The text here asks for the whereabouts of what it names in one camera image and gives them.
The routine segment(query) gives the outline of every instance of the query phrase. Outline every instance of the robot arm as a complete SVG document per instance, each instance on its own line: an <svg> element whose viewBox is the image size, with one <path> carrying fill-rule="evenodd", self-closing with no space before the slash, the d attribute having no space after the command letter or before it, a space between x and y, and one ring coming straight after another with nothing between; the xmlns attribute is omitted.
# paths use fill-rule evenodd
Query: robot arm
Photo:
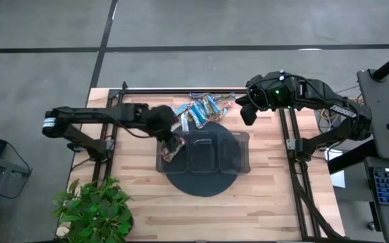
<svg viewBox="0 0 389 243"><path fill-rule="evenodd" d="M255 122L257 111L268 109L327 109L346 117L338 128L319 136L286 141L297 159L309 161L319 147L331 146L346 139L364 140L370 137L369 108L336 94L320 80L306 79L281 70L268 73L265 77L255 76L247 82L246 87L247 95L237 99L236 103L242 106L240 114L248 126Z"/></svg>
<svg viewBox="0 0 389 243"><path fill-rule="evenodd" d="M65 138L71 142L68 147L73 151L84 148L95 161L104 161L109 158L111 145L106 140L92 139L72 124L113 124L125 129L136 128L148 136L127 131L139 138L155 137L162 142L167 153L176 153L183 145L181 138L171 131L176 122L178 118L166 105L152 109L142 103L123 103L111 108L59 107L46 112L42 133L50 138Z"/></svg>

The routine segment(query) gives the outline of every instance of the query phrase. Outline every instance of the wooden table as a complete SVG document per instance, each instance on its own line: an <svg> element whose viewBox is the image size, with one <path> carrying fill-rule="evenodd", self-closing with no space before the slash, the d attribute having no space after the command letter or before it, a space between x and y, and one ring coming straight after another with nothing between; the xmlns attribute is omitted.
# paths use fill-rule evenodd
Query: wooden table
<svg viewBox="0 0 389 243"><path fill-rule="evenodd" d="M87 107L105 107L108 88L94 88ZM179 107L189 101L187 94L126 94L124 103L148 103L150 106ZM251 172L240 175L224 192L212 197L187 195L173 187L165 175L155 170L156 140L140 139L118 130L111 177L120 180L122 190L133 200L128 206L134 216L131 241L238 241L238 240L300 240L288 159L285 153L278 112L258 112L253 126L245 126L240 106L233 104L220 124L231 131L250 134ZM318 134L312 110L296 113L302 137ZM84 124L82 131L99 138L102 125ZM74 165L87 158L75 156ZM93 162L77 167L69 184L76 179L91 181ZM317 208L328 223L344 235L328 166L321 159L309 162L309 177ZM305 208L309 235L310 218Z"/></svg>

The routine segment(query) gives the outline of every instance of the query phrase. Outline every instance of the plastic container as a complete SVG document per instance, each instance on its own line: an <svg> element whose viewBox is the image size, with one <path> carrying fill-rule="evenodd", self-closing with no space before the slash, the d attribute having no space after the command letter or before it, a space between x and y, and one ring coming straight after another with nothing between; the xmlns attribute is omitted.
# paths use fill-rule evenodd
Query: plastic container
<svg viewBox="0 0 389 243"><path fill-rule="evenodd" d="M217 133L190 131L186 145L188 170L192 173L213 173L219 169Z"/></svg>
<svg viewBox="0 0 389 243"><path fill-rule="evenodd" d="M222 132L219 134L219 169L222 173L250 172L249 134Z"/></svg>

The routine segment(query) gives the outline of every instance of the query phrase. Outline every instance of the floor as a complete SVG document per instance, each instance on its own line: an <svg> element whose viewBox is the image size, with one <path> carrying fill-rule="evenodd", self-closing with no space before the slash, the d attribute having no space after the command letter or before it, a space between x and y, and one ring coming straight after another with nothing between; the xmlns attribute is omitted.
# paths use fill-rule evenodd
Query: floor
<svg viewBox="0 0 389 243"><path fill-rule="evenodd" d="M339 91L388 59L389 0L0 0L0 138L34 168L0 242L53 237L73 154L41 134L44 112L84 106L91 87L244 86L284 68ZM367 204L339 207L347 236L382 241Z"/></svg>

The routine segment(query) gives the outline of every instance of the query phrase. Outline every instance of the potted plant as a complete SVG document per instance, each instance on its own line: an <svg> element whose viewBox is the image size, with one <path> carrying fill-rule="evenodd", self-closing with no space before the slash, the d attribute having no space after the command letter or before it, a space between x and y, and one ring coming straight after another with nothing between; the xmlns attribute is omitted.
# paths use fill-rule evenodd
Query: potted plant
<svg viewBox="0 0 389 243"><path fill-rule="evenodd" d="M85 184L79 190L79 180L70 184L68 192L57 195L55 216L59 224L69 229L63 242L118 243L133 228L133 217L127 207L130 198L109 178L99 187Z"/></svg>

